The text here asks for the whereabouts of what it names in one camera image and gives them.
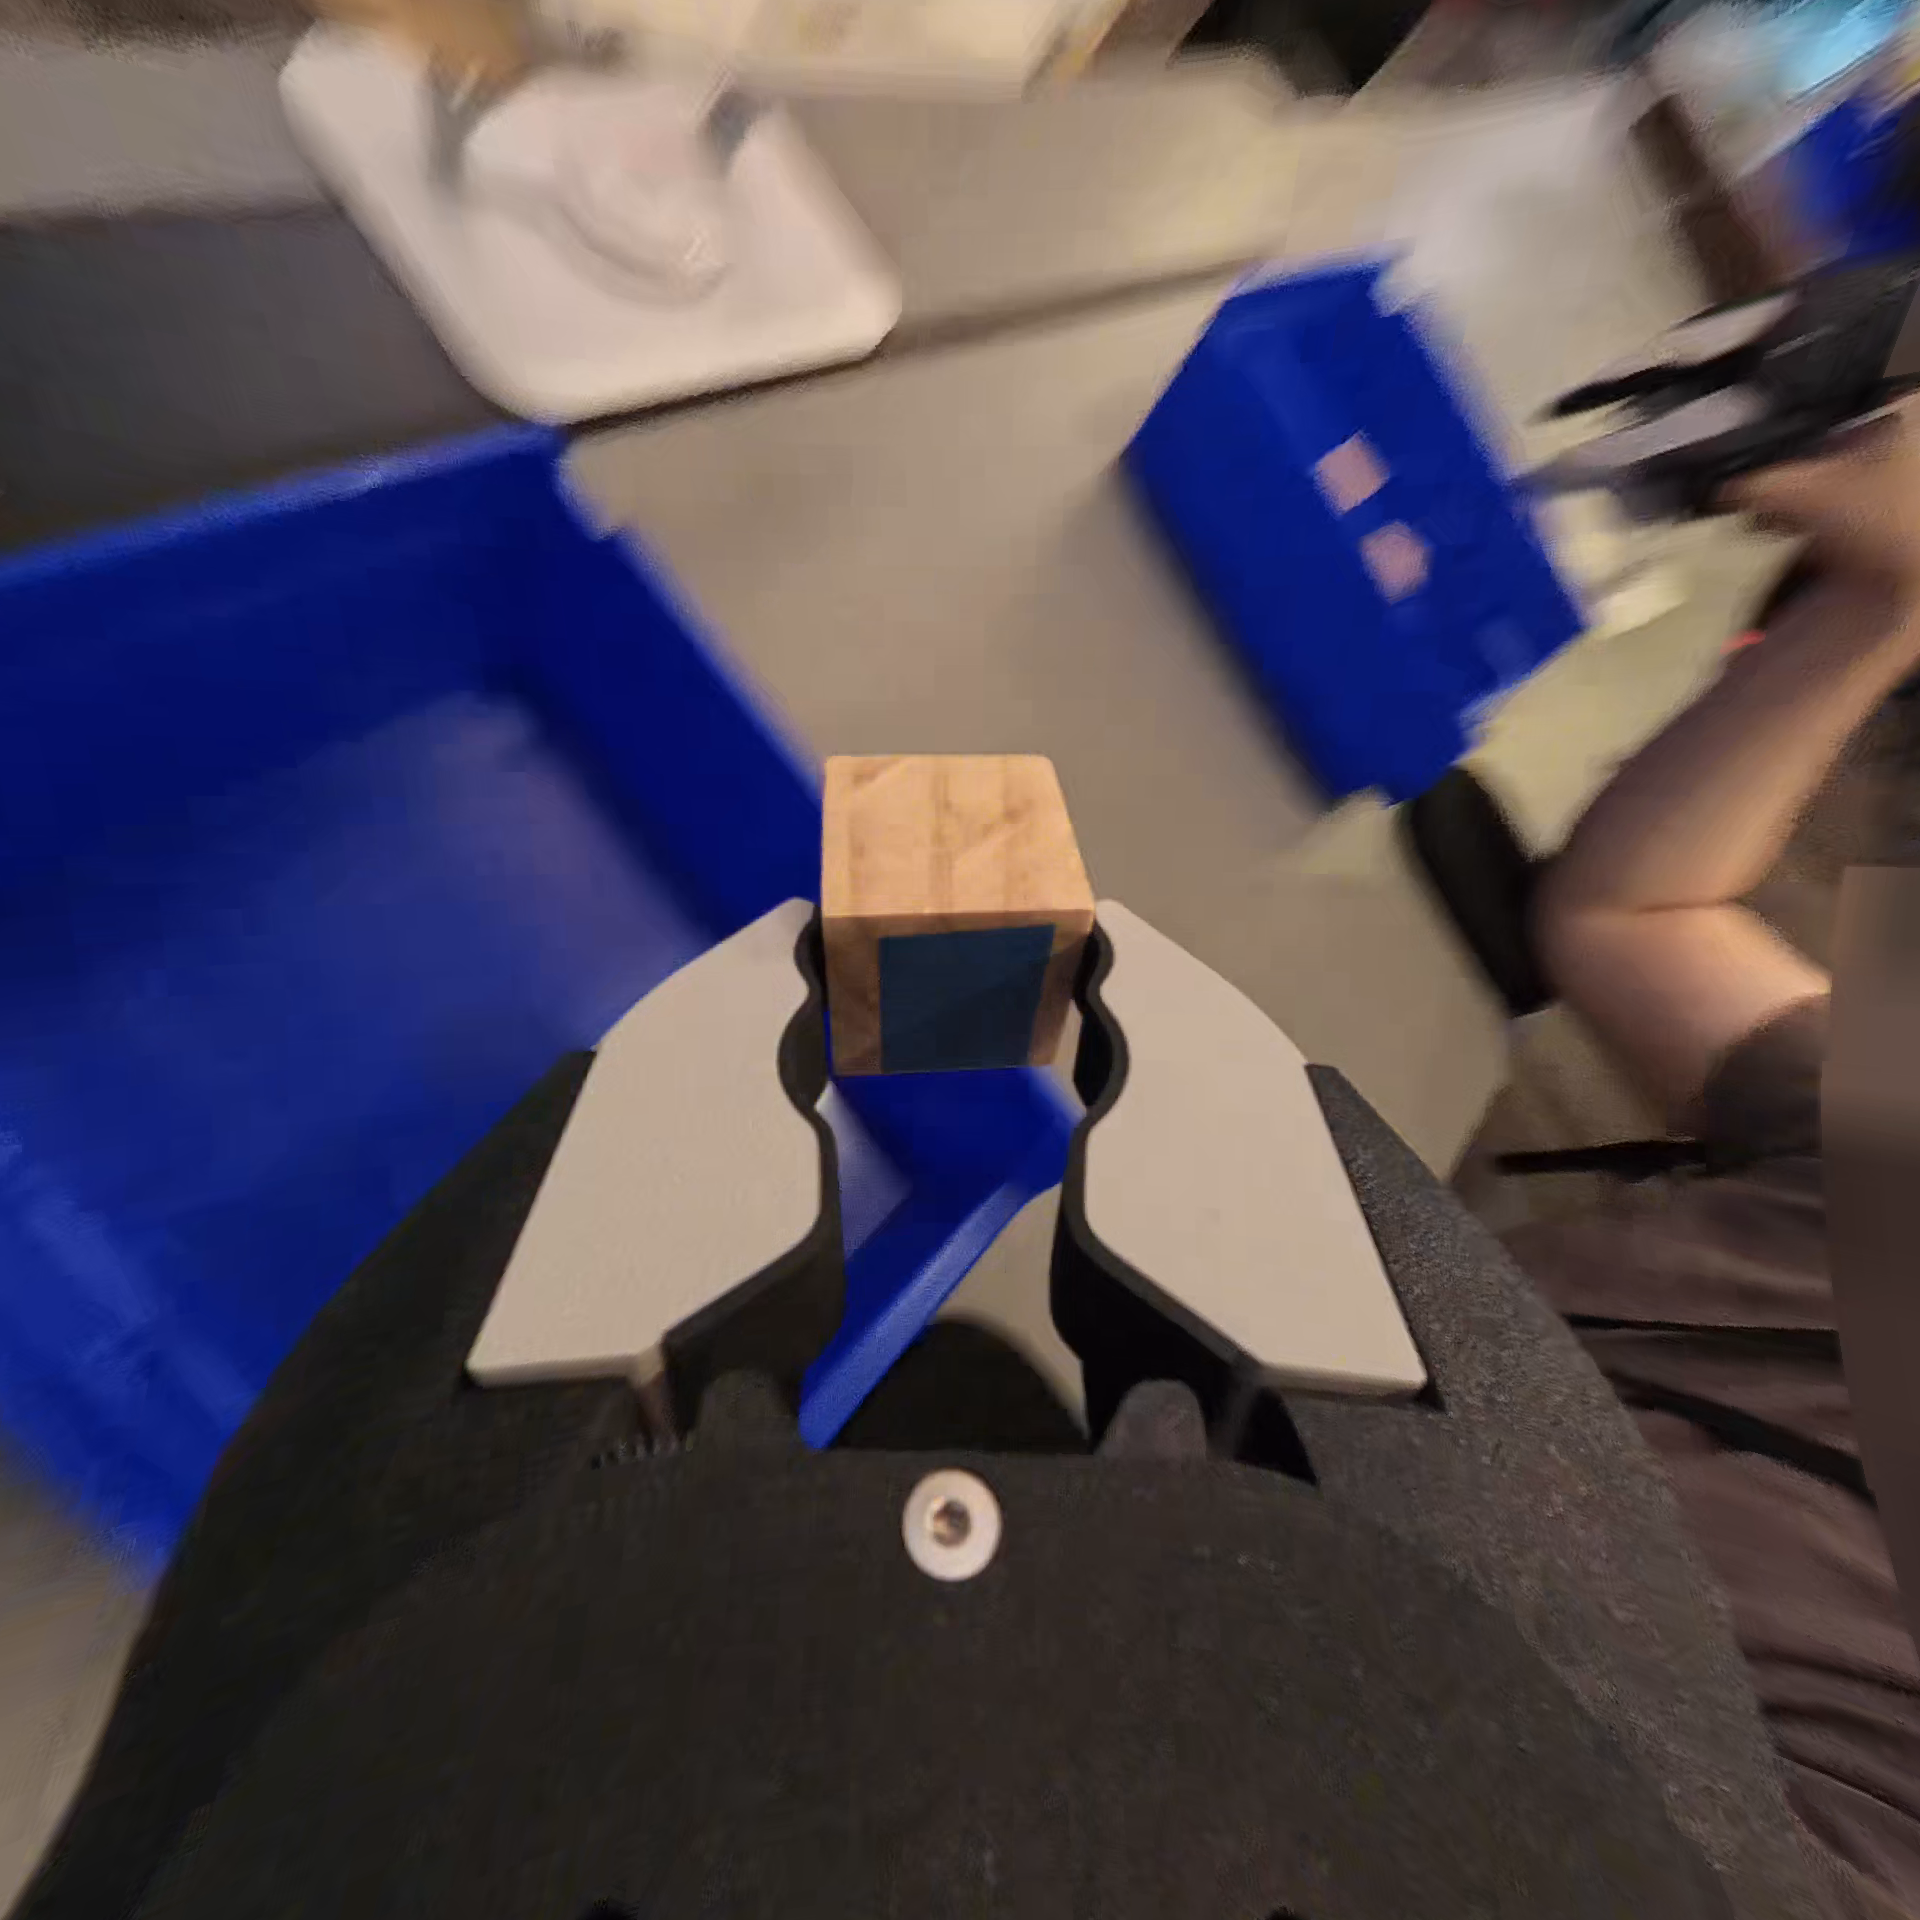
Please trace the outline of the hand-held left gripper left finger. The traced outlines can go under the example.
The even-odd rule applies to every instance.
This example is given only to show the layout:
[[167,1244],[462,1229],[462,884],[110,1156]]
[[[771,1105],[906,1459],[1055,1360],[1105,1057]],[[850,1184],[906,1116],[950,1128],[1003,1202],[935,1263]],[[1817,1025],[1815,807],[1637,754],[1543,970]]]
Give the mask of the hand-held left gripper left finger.
[[798,1409],[849,1295],[811,933],[786,899],[602,1037],[468,1349],[475,1386],[617,1380],[681,1433],[732,1375]]

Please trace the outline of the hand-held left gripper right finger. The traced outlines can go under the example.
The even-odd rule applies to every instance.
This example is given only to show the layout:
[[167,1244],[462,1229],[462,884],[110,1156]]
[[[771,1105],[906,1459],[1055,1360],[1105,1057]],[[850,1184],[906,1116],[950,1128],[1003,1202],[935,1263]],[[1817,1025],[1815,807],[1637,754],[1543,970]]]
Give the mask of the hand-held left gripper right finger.
[[1306,1053],[1225,976],[1099,900],[1075,1001],[1050,1314],[1110,1437],[1178,1386],[1209,1445],[1286,1445],[1290,1396],[1429,1399]]

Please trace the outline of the blue plastic bin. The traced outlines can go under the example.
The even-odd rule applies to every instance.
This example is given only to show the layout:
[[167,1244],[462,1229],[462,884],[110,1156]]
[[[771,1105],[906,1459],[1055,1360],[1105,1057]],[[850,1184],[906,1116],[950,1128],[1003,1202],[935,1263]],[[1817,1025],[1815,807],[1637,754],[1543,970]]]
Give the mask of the blue plastic bin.
[[[821,784],[559,442],[4,564],[4,1427],[178,1543],[316,1313],[554,1068],[786,899]],[[833,1082],[827,1445],[1066,1173],[1045,1073]]]
[[[1342,517],[1313,464],[1355,432],[1388,480]],[[1415,801],[1585,633],[1490,418],[1388,256],[1319,259],[1235,289],[1123,468],[1331,801]],[[1430,568],[1393,607],[1361,561],[1361,537],[1389,522],[1429,545]]]

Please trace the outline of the person's right forearm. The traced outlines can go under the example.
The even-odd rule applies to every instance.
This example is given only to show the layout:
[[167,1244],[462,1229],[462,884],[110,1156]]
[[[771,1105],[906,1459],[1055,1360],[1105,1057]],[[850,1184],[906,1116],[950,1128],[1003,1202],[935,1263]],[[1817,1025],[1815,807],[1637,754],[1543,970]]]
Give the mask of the person's right forearm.
[[1831,978],[1748,908],[1865,720],[1915,668],[1908,571],[1837,563],[1641,746],[1537,897],[1547,983],[1671,1119]]

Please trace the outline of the person's right hand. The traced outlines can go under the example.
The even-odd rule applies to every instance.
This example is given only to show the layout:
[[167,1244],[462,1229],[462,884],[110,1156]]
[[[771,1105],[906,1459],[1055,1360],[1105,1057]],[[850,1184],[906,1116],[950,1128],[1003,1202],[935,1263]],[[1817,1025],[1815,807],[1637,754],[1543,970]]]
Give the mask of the person's right hand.
[[1915,596],[1917,456],[1907,434],[1836,442],[1813,457],[1745,473],[1719,503],[1851,584]]

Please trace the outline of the black cushion pad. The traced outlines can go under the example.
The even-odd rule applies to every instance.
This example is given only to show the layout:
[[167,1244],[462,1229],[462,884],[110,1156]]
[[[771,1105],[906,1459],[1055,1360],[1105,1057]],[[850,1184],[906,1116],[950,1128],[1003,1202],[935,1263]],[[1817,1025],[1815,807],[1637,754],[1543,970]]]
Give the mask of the black cushion pad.
[[1398,836],[1429,900],[1511,1020],[1540,1012],[1551,987],[1532,940],[1547,861],[1529,855],[1471,768],[1454,767],[1398,809]]

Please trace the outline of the black table mat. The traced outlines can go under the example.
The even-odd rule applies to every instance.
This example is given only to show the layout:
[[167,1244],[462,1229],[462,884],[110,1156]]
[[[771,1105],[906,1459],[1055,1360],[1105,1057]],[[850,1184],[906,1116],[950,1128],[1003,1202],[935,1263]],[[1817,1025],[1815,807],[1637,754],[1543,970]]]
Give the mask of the black table mat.
[[3,231],[3,539],[498,425],[334,211]]

